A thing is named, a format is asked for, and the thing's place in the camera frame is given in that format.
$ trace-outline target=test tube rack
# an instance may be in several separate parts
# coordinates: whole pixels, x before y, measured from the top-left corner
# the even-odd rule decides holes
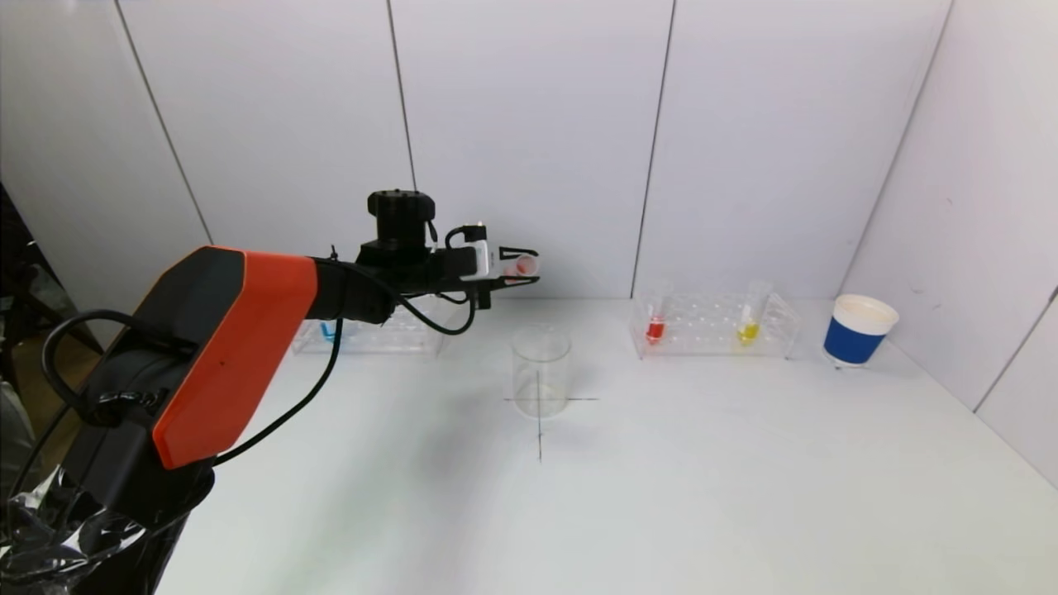
[[[639,358],[654,356],[764,356],[787,358],[801,329],[801,317],[777,293],[768,295],[756,339],[743,345],[737,327],[745,293],[673,293],[665,300],[664,330],[654,344],[647,296],[633,304],[632,339]]]
[[[454,313],[448,302],[433,295],[416,299],[415,306],[442,324]],[[334,321],[305,321],[290,348],[294,354],[329,354],[334,346]],[[443,335],[428,328],[403,306],[397,306],[383,325],[345,321],[339,353],[436,357],[444,345],[444,339]]]

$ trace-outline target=white table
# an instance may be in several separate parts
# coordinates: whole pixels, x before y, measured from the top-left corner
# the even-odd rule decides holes
[[[501,301],[436,361],[343,357],[191,515],[159,593],[1058,593],[1058,490],[893,345],[870,369],[640,361],[626,301]],[[568,325],[576,396],[505,401],[508,337]],[[247,434],[325,356],[290,356]]]

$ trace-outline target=robotic arm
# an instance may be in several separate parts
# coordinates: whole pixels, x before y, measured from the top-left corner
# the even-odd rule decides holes
[[[493,250],[482,224],[453,230],[439,248],[434,201],[424,194],[377,192],[367,203],[378,238],[354,263],[333,251],[311,258],[201,248],[166,271],[131,317],[86,312],[55,329],[44,345],[45,375],[85,425],[51,477],[11,501],[14,530],[0,548],[5,594],[153,593],[188,513],[213,487],[213,468],[263,437],[230,450],[304,320],[382,324],[403,305],[458,335],[476,309],[491,306],[492,291],[540,278],[505,266],[535,252]],[[456,235],[463,244],[454,248]],[[449,291],[466,293],[469,315],[457,329],[409,303]],[[58,339],[91,319],[127,328],[73,391],[51,364]],[[338,344],[299,407],[336,353]]]

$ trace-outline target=blue paper cup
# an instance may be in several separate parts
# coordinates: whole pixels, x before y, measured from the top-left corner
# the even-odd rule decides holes
[[[862,365],[898,320],[896,310],[884,302],[853,293],[839,295],[823,348],[839,365]]]

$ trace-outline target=black cable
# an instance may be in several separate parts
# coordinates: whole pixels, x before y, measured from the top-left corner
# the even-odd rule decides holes
[[[419,308],[416,308],[415,305],[413,305],[407,298],[402,295],[400,291],[397,291],[393,286],[382,281],[381,278],[375,276],[370,271],[361,268],[355,263],[338,263],[338,265],[341,267],[345,267],[346,269],[366,277],[368,281],[379,286],[379,288],[388,293],[389,296],[394,299],[394,301],[396,301],[401,306],[404,306],[404,309],[412,312],[412,314],[415,318],[422,321],[422,324],[425,324],[426,326],[433,328],[434,330],[440,332],[441,335],[448,335],[450,337],[455,337],[456,335],[462,335],[463,332],[467,332],[467,330],[470,329],[470,326],[472,324],[474,324],[474,311],[477,309],[477,303],[475,300],[471,299],[471,294],[469,293],[468,293],[468,300],[466,302],[462,302],[462,303],[470,303],[470,311],[467,313],[467,322],[463,323],[463,325],[460,326],[459,328],[446,328],[431,320],[430,317],[422,313],[422,311],[419,310]]]
[[[457,306],[466,304],[467,302],[470,301],[470,293],[466,292],[466,291],[463,292],[462,300],[457,300],[455,298],[452,298],[451,295],[445,295],[443,293],[434,293],[434,295],[437,295],[441,300],[444,300],[445,302],[451,302],[451,303],[453,303],[453,304],[455,304]]]
[[[451,249],[452,248],[452,238],[455,237],[455,236],[457,236],[458,234],[466,233],[467,232],[466,228],[467,228],[467,226],[462,226],[462,227],[456,228],[456,229],[450,231],[449,233],[444,234],[444,248]]]
[[[7,493],[7,500],[15,498],[19,491],[22,490],[22,484],[25,482],[26,475],[30,474],[30,469],[33,467],[33,462],[37,459],[40,455],[40,449],[44,447],[44,443],[48,438],[52,437],[55,433],[55,429],[59,427],[59,421],[62,421],[62,417],[66,416],[67,412],[72,408],[68,403],[62,403],[62,408],[55,412],[52,416],[52,420],[48,422],[48,427],[44,431],[40,433],[40,437],[33,443],[33,448],[30,449],[30,456],[22,463],[22,467],[18,470],[18,475],[15,477],[15,483],[11,486],[11,491]]]
[[[315,386],[313,386],[312,390],[309,391],[309,394],[306,395],[304,399],[298,401],[297,404],[290,408],[290,410],[287,413],[284,413],[281,416],[279,416],[278,419],[276,419],[272,423],[269,423],[268,428],[264,428],[260,432],[257,432],[254,435],[254,437],[235,447],[234,449],[217,456],[217,461],[214,462],[213,464],[214,467],[218,465],[223,465],[224,463],[227,463],[229,461],[235,458],[236,456],[253,448],[254,445],[267,438],[269,434],[278,430],[279,427],[286,423],[291,417],[297,415],[297,412],[305,409],[305,405],[309,404],[309,402],[311,402],[312,399],[315,398],[316,394],[320,393],[320,390],[324,387],[324,383],[326,383],[327,379],[330,378],[330,373],[332,369],[334,369],[334,363],[338,361],[338,354],[339,350],[342,348],[343,322],[344,321],[342,319],[338,319],[338,321],[334,324],[334,346],[331,347],[330,359],[327,360],[327,367],[324,368],[323,375],[320,376],[320,380],[316,380]]]
[[[58,372],[55,369],[55,354],[59,347],[59,341],[62,340],[70,330],[83,322],[88,322],[91,320],[109,320],[112,322],[118,322],[124,324],[129,328],[133,328],[140,332],[143,332],[147,338],[154,339],[168,345],[181,345],[181,346],[193,346],[194,344],[180,341],[175,339],[152,325],[143,322],[136,318],[123,312],[115,312],[114,310],[87,310],[78,314],[74,314],[69,319],[60,322],[48,338],[44,339],[43,347],[40,350],[40,368],[44,374],[44,379],[51,385],[52,390],[66,402],[68,405],[73,408],[77,412],[77,415],[81,417],[87,422],[98,422],[96,419],[95,412],[92,411],[91,405],[83,399],[69,384],[62,380]]]

